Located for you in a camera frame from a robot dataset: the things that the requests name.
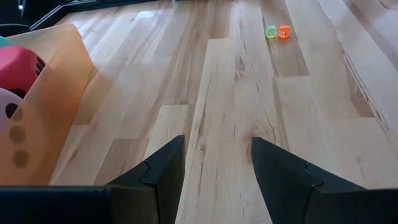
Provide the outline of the large teal foam die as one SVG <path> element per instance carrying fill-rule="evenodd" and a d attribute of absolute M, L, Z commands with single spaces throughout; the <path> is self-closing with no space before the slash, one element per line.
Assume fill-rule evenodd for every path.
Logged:
<path fill-rule="evenodd" d="M 13 46 L 13 43 L 9 39 L 0 35 L 0 49 L 10 46 Z"/>

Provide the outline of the orange translucent plastic bin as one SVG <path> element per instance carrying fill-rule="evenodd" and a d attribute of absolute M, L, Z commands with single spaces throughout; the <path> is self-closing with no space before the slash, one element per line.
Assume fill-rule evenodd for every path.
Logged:
<path fill-rule="evenodd" d="M 10 36 L 46 66 L 0 130 L 0 185 L 47 185 L 94 69 L 73 24 Z"/>

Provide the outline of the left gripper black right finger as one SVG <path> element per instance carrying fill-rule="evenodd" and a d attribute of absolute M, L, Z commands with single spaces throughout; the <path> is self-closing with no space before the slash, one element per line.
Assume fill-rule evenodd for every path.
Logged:
<path fill-rule="evenodd" d="M 337 192 L 363 189 L 260 137 L 251 140 L 251 159 L 273 224 L 302 224 L 317 187 Z"/>

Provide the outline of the large pink foam die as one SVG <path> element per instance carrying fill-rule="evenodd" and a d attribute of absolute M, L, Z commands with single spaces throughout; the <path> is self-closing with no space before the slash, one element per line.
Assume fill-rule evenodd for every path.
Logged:
<path fill-rule="evenodd" d="M 29 166 L 29 113 L 20 96 L 0 88 L 0 171 Z"/>

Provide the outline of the small orange die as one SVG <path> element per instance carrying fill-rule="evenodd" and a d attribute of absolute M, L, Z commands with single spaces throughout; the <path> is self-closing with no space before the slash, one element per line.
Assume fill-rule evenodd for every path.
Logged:
<path fill-rule="evenodd" d="M 291 35 L 291 26 L 281 25 L 278 27 L 277 36 L 279 39 L 288 39 Z"/>

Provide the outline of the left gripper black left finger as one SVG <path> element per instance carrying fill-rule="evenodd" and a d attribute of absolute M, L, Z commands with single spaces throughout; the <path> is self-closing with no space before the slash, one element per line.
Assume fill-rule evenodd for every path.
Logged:
<path fill-rule="evenodd" d="M 175 224 L 185 176 L 185 136 L 175 136 L 107 184 L 114 224 Z"/>

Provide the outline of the large red foam die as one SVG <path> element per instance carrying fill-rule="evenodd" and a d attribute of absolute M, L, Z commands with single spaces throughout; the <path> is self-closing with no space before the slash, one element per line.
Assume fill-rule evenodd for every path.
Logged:
<path fill-rule="evenodd" d="M 0 48 L 0 88 L 24 98 L 46 63 L 25 47 Z"/>

